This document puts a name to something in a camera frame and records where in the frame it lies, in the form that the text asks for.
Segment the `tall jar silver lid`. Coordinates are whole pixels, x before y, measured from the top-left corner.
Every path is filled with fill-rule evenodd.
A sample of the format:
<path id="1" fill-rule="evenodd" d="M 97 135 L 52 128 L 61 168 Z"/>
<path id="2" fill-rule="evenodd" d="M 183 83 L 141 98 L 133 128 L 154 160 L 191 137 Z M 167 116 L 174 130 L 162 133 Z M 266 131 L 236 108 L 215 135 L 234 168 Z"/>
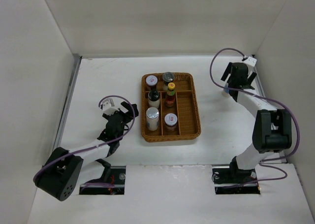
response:
<path id="1" fill-rule="evenodd" d="M 224 97 L 230 97 L 230 94 L 229 94 L 229 89 L 228 89 L 228 86 L 225 85 L 221 94 L 224 96 Z"/>

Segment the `white jar silver lid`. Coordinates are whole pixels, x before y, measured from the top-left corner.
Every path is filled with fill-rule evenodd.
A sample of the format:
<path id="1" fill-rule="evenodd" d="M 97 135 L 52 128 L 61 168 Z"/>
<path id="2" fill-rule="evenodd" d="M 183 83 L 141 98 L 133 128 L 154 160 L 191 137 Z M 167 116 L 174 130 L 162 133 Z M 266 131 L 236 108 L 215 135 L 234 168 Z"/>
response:
<path id="1" fill-rule="evenodd" d="M 155 107 L 149 107 L 146 111 L 146 123 L 148 130 L 155 131 L 159 125 L 159 110 Z"/>

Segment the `dark sauce bottle black cap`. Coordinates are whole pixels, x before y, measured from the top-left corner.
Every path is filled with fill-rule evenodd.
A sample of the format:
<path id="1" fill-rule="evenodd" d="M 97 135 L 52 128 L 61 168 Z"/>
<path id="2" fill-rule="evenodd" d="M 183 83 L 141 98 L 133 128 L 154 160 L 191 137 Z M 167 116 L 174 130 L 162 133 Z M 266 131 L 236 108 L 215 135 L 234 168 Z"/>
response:
<path id="1" fill-rule="evenodd" d="M 160 107 L 160 93 L 157 89 L 151 89 L 148 93 L 148 105 L 159 109 Z"/>

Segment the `spice jar white red lid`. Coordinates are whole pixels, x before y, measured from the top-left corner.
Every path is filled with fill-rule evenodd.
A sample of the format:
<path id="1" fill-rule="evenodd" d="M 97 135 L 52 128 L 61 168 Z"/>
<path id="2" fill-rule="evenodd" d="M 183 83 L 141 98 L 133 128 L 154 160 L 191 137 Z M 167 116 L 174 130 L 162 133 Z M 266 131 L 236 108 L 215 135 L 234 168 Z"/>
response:
<path id="1" fill-rule="evenodd" d="M 178 117 L 174 113 L 168 113 L 164 117 L 165 128 L 168 131 L 174 131 L 177 127 Z"/>
<path id="2" fill-rule="evenodd" d="M 147 76 L 145 81 L 146 81 L 146 85 L 149 88 L 155 88 L 157 86 L 157 83 L 158 83 L 158 79 L 154 75 Z"/>

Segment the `red chili sauce bottle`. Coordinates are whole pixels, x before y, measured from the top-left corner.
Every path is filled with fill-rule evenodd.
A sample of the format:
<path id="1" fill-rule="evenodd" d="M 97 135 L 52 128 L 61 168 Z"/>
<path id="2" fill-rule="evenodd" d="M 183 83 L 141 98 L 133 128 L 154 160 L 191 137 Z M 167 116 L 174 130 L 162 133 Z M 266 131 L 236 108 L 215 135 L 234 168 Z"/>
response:
<path id="1" fill-rule="evenodd" d="M 168 89 L 166 92 L 166 97 L 165 97 L 165 105 L 167 107 L 172 107 L 175 103 L 175 83 L 170 82 L 168 83 Z"/>

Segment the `clear top salt grinder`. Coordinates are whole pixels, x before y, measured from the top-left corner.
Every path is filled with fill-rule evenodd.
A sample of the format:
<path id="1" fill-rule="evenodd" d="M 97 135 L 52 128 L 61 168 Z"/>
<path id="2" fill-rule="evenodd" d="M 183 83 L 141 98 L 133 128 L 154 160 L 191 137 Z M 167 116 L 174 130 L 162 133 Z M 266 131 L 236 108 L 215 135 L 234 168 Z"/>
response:
<path id="1" fill-rule="evenodd" d="M 168 89 L 168 84 L 174 81 L 174 74 L 172 72 L 165 72 L 162 75 L 162 80 L 163 80 L 163 90 L 167 91 Z"/>

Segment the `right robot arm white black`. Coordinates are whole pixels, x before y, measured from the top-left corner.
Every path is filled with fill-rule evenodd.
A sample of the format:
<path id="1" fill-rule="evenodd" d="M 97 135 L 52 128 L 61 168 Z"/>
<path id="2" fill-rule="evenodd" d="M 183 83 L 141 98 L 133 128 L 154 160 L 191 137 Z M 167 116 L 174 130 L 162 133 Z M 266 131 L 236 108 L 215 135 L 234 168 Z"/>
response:
<path id="1" fill-rule="evenodd" d="M 229 165 L 228 176 L 236 183 L 251 176 L 260 161 L 292 145 L 291 115 L 256 96 L 255 77 L 245 63 L 229 63 L 221 77 L 228 94 L 255 118 L 251 145 Z"/>

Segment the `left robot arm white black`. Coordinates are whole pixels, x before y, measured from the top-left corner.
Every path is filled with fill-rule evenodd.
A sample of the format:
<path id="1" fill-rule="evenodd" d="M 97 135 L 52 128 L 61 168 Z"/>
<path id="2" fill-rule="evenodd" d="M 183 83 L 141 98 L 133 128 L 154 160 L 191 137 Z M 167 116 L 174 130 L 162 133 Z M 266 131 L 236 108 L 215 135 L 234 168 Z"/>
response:
<path id="1" fill-rule="evenodd" d="M 98 167 L 94 171 L 94 179 L 100 184 L 107 183 L 110 180 L 110 164 L 104 159 L 116 152 L 120 141 L 131 130 L 135 118 L 139 116 L 137 104 L 123 101 L 121 106 L 126 112 L 113 107 L 109 102 L 104 102 L 100 108 L 107 123 L 99 137 L 78 151 L 56 148 L 35 174 L 33 178 L 35 186 L 57 200 L 64 201 L 74 191 L 81 169 L 95 161 L 104 167 Z"/>

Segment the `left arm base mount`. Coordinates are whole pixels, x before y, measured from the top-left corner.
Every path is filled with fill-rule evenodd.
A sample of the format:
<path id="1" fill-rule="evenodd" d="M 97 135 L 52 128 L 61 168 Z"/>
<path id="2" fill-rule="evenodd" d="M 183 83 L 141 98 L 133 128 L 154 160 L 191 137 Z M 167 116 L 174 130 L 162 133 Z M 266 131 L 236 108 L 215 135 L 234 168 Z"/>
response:
<path id="1" fill-rule="evenodd" d="M 124 195 L 126 166 L 112 166 L 103 159 L 96 162 L 104 167 L 102 175 L 81 184 L 79 195 Z"/>

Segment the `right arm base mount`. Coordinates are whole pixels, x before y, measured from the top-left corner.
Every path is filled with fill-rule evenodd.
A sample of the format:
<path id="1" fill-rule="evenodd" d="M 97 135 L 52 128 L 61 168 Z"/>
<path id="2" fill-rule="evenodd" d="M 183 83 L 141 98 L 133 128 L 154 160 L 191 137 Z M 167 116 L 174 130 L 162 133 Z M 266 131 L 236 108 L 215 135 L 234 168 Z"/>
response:
<path id="1" fill-rule="evenodd" d="M 212 167 L 212 181 L 217 195 L 223 194 L 260 194 L 256 170 L 237 171 L 233 174 L 228 165 Z"/>

